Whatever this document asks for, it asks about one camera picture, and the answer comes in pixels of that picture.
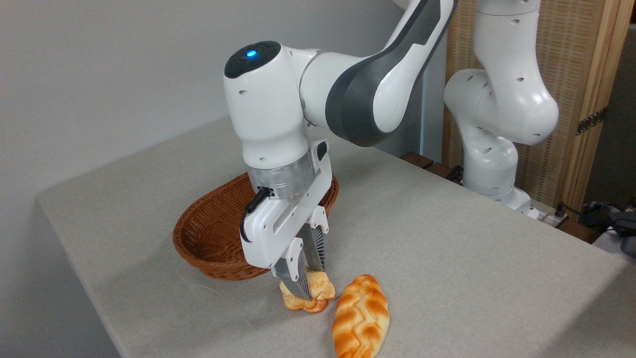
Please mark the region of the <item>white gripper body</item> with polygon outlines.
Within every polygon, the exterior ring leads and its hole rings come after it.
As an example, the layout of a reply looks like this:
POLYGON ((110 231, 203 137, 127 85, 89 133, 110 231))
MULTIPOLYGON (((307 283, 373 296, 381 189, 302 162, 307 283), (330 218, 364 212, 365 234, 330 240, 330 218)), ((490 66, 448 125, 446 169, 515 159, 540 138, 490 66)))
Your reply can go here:
POLYGON ((281 258, 305 224, 329 231, 329 209, 321 204, 332 185, 328 141, 314 141, 309 151, 290 165, 259 170, 248 177, 255 191, 268 195, 242 225, 241 245, 253 267, 269 269, 281 258))

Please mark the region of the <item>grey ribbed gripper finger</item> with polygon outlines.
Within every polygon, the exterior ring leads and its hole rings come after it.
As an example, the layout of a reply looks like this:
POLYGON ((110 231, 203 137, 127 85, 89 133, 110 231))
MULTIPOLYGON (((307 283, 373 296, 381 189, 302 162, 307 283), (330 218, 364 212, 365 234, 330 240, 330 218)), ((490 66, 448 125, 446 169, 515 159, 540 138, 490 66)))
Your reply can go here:
POLYGON ((304 242, 294 238, 272 268, 272 273, 280 278, 287 290, 295 297, 311 301, 311 288, 307 276, 304 242))
POLYGON ((328 221, 324 206, 316 206, 298 232, 304 242, 304 253, 310 270, 325 271, 325 234, 328 221))

